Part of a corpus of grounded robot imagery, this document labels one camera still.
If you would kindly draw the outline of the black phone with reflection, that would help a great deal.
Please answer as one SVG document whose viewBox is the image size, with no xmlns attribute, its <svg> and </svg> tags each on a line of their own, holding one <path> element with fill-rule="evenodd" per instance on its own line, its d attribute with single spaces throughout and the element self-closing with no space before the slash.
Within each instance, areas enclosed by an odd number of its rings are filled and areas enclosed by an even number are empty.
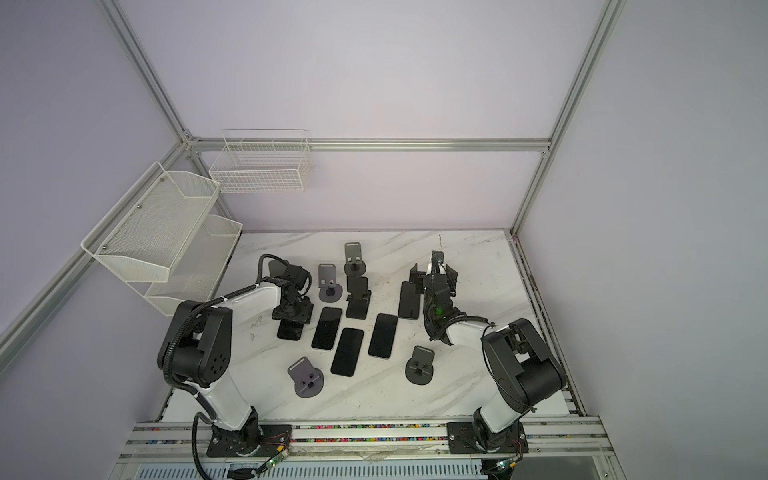
<svg viewBox="0 0 768 480">
<path fill-rule="evenodd" d="M 341 322 L 342 309 L 324 307 L 315 329 L 311 347 L 318 350 L 332 350 Z"/>
</svg>

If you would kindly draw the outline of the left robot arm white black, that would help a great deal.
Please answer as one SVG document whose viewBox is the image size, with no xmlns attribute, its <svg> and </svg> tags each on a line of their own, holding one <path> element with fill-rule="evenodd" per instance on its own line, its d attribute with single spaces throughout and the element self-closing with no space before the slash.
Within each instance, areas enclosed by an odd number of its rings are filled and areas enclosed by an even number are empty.
<svg viewBox="0 0 768 480">
<path fill-rule="evenodd" d="M 253 284 L 208 301 L 179 304 L 157 355 L 166 384 L 189 393 L 213 425 L 228 432 L 257 421 L 255 408 L 228 372 L 235 327 L 262 314 L 296 325 L 311 319 L 309 271 L 271 254 L 266 258 L 276 274 L 266 276 L 259 267 Z"/>
</svg>

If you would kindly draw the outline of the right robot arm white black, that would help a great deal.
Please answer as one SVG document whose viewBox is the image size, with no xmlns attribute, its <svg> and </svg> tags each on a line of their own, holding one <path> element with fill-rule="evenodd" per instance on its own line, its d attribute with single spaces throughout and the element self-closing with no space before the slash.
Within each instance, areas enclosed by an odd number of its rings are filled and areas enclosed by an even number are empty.
<svg viewBox="0 0 768 480">
<path fill-rule="evenodd" d="M 497 327 L 455 306 L 458 272 L 445 262 L 442 251 L 432 251 L 428 266 L 416 275 L 429 339 L 478 351 L 496 387 L 491 399 L 473 413 L 462 447 L 478 453 L 506 448 L 525 453 L 520 419 L 566 386 L 564 368 L 531 321 L 519 318 Z"/>
</svg>

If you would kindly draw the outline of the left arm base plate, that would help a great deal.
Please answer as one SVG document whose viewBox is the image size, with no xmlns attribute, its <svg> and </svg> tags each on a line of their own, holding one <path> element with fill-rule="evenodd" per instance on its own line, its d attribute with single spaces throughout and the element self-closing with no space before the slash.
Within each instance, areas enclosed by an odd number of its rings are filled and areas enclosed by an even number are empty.
<svg viewBox="0 0 768 480">
<path fill-rule="evenodd" d="M 260 424 L 255 430 L 229 431 L 213 426 L 211 433 L 206 450 L 209 458 L 268 458 L 277 454 L 280 446 L 289 445 L 292 427 L 287 424 Z"/>
</svg>

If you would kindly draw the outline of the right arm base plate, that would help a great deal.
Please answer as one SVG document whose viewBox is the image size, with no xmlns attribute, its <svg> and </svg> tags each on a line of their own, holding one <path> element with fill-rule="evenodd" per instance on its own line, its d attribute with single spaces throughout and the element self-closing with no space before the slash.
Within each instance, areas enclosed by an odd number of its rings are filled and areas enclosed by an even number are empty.
<svg viewBox="0 0 768 480">
<path fill-rule="evenodd" d="M 481 429 L 474 422 L 450 422 L 447 424 L 447 437 L 451 454 L 524 455 L 529 452 L 521 422 L 514 422 L 496 433 Z"/>
</svg>

